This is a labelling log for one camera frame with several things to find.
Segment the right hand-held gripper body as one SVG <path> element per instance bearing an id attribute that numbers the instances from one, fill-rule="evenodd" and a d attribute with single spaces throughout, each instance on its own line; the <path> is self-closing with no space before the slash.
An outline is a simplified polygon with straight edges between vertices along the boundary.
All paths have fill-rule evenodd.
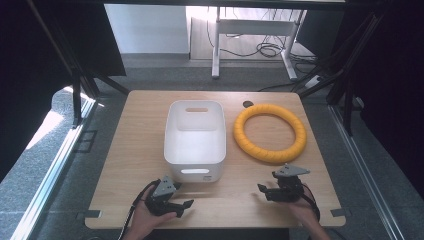
<path id="1" fill-rule="evenodd" d="M 291 164 L 284 164 L 279 170 L 273 171 L 272 176 L 277 179 L 279 191 L 271 194 L 281 194 L 285 197 L 284 202 L 296 202 L 304 194 L 300 175 L 309 174 L 305 168 Z"/>

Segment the person's right hand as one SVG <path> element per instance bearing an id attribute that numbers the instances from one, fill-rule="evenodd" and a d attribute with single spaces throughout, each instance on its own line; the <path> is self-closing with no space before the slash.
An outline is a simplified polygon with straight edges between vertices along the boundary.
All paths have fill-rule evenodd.
<path id="1" fill-rule="evenodd" d="M 312 231 L 320 227 L 312 206 L 305 199 L 301 198 L 294 203 L 289 203 L 288 209 L 307 230 Z"/>

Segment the black curtain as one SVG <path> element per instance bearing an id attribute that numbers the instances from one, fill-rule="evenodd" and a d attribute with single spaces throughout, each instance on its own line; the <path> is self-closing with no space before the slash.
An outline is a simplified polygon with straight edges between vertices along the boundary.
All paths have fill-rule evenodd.
<path id="1" fill-rule="evenodd" d="M 103 76 L 126 74 L 104 5 L 35 5 L 52 11 L 85 69 Z M 28 2 L 0 0 L 0 181 L 42 124 L 53 95 L 71 83 Z"/>
<path id="2" fill-rule="evenodd" d="M 309 10 L 297 41 L 333 55 L 368 11 Z M 353 70 L 361 117 L 424 198 L 424 0 L 389 0 Z"/>

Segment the white metal desk frame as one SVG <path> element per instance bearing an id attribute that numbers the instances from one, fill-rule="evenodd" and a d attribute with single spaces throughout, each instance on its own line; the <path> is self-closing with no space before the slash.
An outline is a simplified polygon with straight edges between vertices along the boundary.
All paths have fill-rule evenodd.
<path id="1" fill-rule="evenodd" d="M 297 81 L 298 77 L 290 60 L 290 54 L 303 15 L 304 11 L 300 10 L 297 18 L 293 21 L 221 19 L 220 8 L 217 8 L 212 53 L 212 77 L 217 79 L 220 75 L 220 36 L 222 34 L 247 34 L 287 37 L 285 47 L 280 55 L 289 79 Z"/>

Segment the white plastic storage bin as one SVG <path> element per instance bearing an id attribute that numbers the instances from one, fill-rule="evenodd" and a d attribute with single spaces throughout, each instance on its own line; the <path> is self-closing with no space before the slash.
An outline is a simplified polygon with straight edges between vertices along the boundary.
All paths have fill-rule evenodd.
<path id="1" fill-rule="evenodd" d="M 226 158 L 223 107 L 212 100 L 179 100 L 170 105 L 164 134 L 164 158 L 173 179 L 211 183 L 223 174 Z"/>

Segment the white power strip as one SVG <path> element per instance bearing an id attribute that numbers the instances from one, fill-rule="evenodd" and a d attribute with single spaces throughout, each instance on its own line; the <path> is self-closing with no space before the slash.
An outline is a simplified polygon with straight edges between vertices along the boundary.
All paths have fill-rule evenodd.
<path id="1" fill-rule="evenodd" d="M 312 77 L 306 84 L 305 87 L 306 88 L 311 88 L 314 87 L 315 85 L 317 85 L 318 83 L 320 83 L 322 81 L 322 77 L 319 75 L 315 75 L 314 77 Z"/>

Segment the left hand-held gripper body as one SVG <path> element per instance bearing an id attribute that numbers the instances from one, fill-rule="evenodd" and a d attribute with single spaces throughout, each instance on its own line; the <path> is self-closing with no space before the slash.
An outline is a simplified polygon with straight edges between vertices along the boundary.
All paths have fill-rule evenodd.
<path id="1" fill-rule="evenodd" d="M 167 213 L 175 213 L 181 218 L 184 213 L 182 204 L 171 203 L 170 199 L 177 191 L 177 187 L 172 179 L 164 176 L 154 182 L 154 188 L 148 193 L 145 205 L 149 212 L 155 216 L 162 216 Z"/>

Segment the black metal stand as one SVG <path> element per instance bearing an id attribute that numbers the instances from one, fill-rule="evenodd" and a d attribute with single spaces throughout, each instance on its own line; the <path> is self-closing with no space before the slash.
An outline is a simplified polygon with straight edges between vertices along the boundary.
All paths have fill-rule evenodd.
<path id="1" fill-rule="evenodd" d="M 82 122 L 81 93 L 96 98 L 97 79 L 124 95 L 115 82 L 125 67 L 105 6 L 83 0 L 25 0 L 72 78 L 74 120 Z"/>
<path id="2" fill-rule="evenodd" d="M 344 98 L 344 112 L 342 115 L 342 126 L 345 132 L 351 136 L 351 115 L 353 110 L 353 85 L 354 67 L 366 47 L 368 41 L 376 30 L 381 14 L 369 12 L 356 30 L 347 38 L 341 47 L 330 57 L 321 61 L 317 70 L 313 70 L 309 75 L 303 77 L 296 85 L 298 87 L 306 79 L 311 79 L 312 74 L 318 73 L 322 69 L 329 70 L 336 63 L 339 67 L 315 86 L 299 93 L 300 98 L 305 98 L 313 93 L 332 85 L 327 94 L 326 101 L 329 105 L 336 105 L 341 98 Z"/>

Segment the aluminium floor rail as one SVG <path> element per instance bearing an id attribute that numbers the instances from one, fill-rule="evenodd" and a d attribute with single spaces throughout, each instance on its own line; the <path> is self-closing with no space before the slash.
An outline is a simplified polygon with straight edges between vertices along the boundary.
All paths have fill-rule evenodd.
<path id="1" fill-rule="evenodd" d="M 67 160 L 79 139 L 84 125 L 87 123 L 88 117 L 96 105 L 94 99 L 88 98 L 81 107 L 82 120 L 76 127 L 72 127 L 59 148 L 55 158 L 53 159 L 46 175 L 44 176 L 39 188 L 35 192 L 33 199 L 23 214 L 19 224 L 17 225 L 10 240 L 27 240 L 31 235 L 41 212 L 53 191 L 58 178 L 67 163 Z"/>
<path id="2" fill-rule="evenodd" d="M 328 106 L 329 113 L 346 145 L 358 174 L 367 190 L 368 195 L 381 219 L 390 240 L 405 240 L 404 235 L 393 215 L 391 208 L 383 197 L 374 177 L 372 176 L 355 140 L 349 135 L 342 121 L 342 114 L 336 106 Z"/>

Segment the person's left hand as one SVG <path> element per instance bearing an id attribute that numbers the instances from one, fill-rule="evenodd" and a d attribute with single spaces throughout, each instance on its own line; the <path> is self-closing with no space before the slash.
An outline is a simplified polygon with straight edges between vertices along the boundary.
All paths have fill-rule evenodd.
<path id="1" fill-rule="evenodd" d="M 128 231 L 139 231 L 151 233 L 159 225 L 172 220 L 176 217 L 175 213 L 167 213 L 162 216 L 152 215 L 145 205 L 145 199 L 148 193 L 154 188 L 150 186 L 145 193 L 142 195 L 140 200 L 137 202 L 134 214 L 132 216 L 132 222 Z"/>

